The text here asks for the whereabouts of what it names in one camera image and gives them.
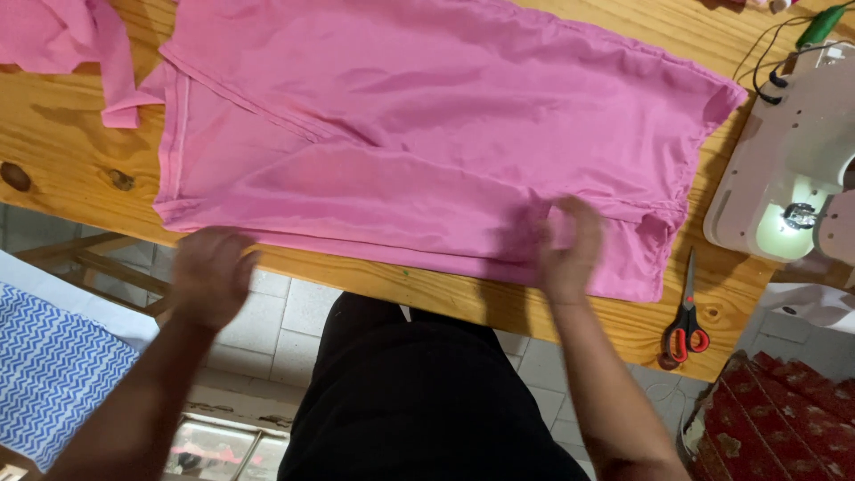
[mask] scissor blade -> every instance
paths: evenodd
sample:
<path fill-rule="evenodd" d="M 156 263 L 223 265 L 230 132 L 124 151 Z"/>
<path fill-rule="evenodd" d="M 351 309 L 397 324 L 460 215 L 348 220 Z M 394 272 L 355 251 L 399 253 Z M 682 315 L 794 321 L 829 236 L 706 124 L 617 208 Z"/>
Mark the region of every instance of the scissor blade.
<path fill-rule="evenodd" d="M 689 268 L 686 271 L 686 288 L 683 289 L 683 307 L 694 307 L 694 247 L 689 254 Z"/>

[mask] green object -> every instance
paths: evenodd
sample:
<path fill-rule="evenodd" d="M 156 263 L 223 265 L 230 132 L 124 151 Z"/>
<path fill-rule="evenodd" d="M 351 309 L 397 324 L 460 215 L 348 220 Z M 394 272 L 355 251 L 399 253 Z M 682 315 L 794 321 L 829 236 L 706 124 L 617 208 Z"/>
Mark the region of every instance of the green object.
<path fill-rule="evenodd" d="M 817 16 L 813 17 L 813 21 L 811 21 L 805 32 L 802 33 L 802 36 L 799 37 L 799 40 L 796 42 L 796 48 L 800 49 L 804 44 L 819 44 L 825 40 L 845 12 L 846 4 L 835 5 L 819 12 Z"/>

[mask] pink garment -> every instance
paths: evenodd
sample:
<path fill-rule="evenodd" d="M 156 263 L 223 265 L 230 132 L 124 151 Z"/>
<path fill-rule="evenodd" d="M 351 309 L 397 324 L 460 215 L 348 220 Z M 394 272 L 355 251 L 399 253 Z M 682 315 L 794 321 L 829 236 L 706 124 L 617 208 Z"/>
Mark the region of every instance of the pink garment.
<path fill-rule="evenodd" d="M 165 228 L 531 284 L 535 221 L 573 193 L 605 219 L 589 293 L 636 301 L 746 96 L 503 0 L 182 0 L 161 52 Z"/>
<path fill-rule="evenodd" d="M 81 62 L 101 63 L 103 124 L 138 127 L 136 105 L 157 100 L 137 92 L 125 24 L 106 0 L 2 0 L 0 64 L 70 74 Z"/>

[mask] hand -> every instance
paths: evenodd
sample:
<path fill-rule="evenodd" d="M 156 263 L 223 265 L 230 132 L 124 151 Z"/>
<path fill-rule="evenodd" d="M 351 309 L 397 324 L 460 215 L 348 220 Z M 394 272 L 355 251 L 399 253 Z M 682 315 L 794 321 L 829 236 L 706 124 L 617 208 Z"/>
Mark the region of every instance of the hand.
<path fill-rule="evenodd" d="M 172 319 L 215 331 L 232 322 L 250 293 L 252 270 L 261 255 L 241 253 L 255 243 L 229 227 L 206 227 L 182 239 L 173 264 Z"/>
<path fill-rule="evenodd" d="M 549 223 L 540 225 L 540 288 L 552 307 L 586 304 L 585 289 L 603 242 L 600 217 L 576 196 L 559 199 L 555 205 L 575 218 L 575 245 L 554 249 Z"/>

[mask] wooden table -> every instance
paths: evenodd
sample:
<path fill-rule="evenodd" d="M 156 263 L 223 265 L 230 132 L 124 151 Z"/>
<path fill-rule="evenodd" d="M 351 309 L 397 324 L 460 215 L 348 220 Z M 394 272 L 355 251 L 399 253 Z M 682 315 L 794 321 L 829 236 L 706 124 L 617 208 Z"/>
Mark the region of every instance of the wooden table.
<path fill-rule="evenodd" d="M 127 24 L 139 83 L 159 62 L 156 49 L 172 32 L 171 0 L 112 0 Z M 832 4 L 804 0 L 786 14 L 772 16 L 763 7 L 741 13 L 727 1 L 714 0 L 520 0 L 527 7 L 565 18 L 588 21 L 691 58 L 719 74 L 738 74 L 750 85 L 759 48 L 749 54 L 760 33 L 794 15 L 814 15 Z M 849 24 L 838 33 L 851 33 Z M 785 57 L 802 27 L 789 27 L 768 61 Z M 742 60 L 747 60 L 738 69 Z M 663 329 L 674 319 L 685 276 L 689 248 L 698 254 L 695 282 L 699 321 L 712 344 L 693 355 L 680 374 L 712 381 L 733 351 L 749 314 L 777 263 L 713 246 L 701 226 L 740 130 L 750 109 L 743 105 L 704 144 L 689 194 L 691 215 L 674 244 L 657 304 L 592 299 L 603 326 L 628 362 L 656 367 Z M 0 67 L 0 160 L 21 166 L 32 178 L 27 193 L 0 183 L 2 202 L 173 245 L 180 235 L 161 227 L 151 209 L 158 189 L 157 146 L 162 107 L 144 107 L 138 130 L 104 128 L 97 66 L 85 64 L 73 75 L 35 75 Z M 110 172 L 130 178 L 117 188 Z M 540 293 L 501 282 L 451 276 L 428 270 L 352 258 L 263 246 L 262 267 L 300 279 L 391 300 L 537 339 L 556 340 Z"/>

